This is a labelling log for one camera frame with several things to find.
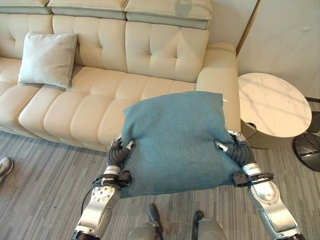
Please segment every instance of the white marble table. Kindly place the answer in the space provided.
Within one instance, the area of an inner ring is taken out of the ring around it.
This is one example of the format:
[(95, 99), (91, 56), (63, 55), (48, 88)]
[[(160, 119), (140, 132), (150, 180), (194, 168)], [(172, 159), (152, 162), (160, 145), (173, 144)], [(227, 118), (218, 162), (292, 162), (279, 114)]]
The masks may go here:
[(276, 147), (309, 127), (310, 106), (290, 83), (265, 73), (244, 74), (238, 83), (241, 132), (252, 147)]

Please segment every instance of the sofa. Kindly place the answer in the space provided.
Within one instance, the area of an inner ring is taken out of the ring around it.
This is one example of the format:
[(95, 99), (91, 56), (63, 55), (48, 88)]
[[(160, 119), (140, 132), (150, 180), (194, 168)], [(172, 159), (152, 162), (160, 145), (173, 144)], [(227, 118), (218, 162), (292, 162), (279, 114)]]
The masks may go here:
[[(211, 0), (0, 0), (0, 131), (107, 152), (130, 105), (206, 91), (239, 132), (235, 49), (207, 45), (211, 17)], [(18, 84), (28, 32), (78, 34), (70, 87)]]

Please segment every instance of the blue cushion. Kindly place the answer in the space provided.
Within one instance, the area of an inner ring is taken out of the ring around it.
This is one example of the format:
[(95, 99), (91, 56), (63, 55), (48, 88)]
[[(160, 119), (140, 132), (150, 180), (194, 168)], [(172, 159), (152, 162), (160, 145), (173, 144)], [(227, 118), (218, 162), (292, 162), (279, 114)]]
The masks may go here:
[(124, 111), (123, 145), (134, 139), (124, 163), (132, 184), (121, 197), (211, 189), (232, 184), (240, 167), (214, 145), (232, 145), (222, 95), (190, 91), (138, 102)]

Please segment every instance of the black cable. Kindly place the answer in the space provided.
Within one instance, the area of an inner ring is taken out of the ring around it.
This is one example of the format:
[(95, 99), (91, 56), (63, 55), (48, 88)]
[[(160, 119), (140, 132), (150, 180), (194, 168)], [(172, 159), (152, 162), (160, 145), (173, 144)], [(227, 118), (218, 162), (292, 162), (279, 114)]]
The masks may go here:
[(80, 214), (80, 218), (82, 216), (82, 213), (84, 212), (84, 205), (85, 205), (85, 201), (87, 199), (88, 194), (92, 191), (92, 189), (94, 189), (96, 186), (93, 186), (84, 196), (83, 201), (82, 201), (82, 205), (81, 205), (81, 214)]

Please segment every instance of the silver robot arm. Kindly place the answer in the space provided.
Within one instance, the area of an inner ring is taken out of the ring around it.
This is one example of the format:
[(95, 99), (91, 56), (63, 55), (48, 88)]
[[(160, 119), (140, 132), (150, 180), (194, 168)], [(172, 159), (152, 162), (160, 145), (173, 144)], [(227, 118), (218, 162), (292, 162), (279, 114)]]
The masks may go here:
[(121, 189), (131, 182), (130, 172), (121, 172), (121, 165), (134, 146), (132, 140), (123, 148), (120, 135), (113, 140), (107, 156), (107, 167), (92, 183), (91, 199), (81, 212), (72, 240), (100, 240), (104, 236), (112, 211), (120, 199)]
[(249, 199), (256, 206), (270, 237), (274, 240), (306, 240), (292, 214), (280, 198), (272, 173), (262, 172), (254, 153), (240, 132), (229, 131), (237, 147), (231, 148), (215, 141), (217, 148), (237, 162), (243, 173), (233, 173), (235, 187), (248, 186)]

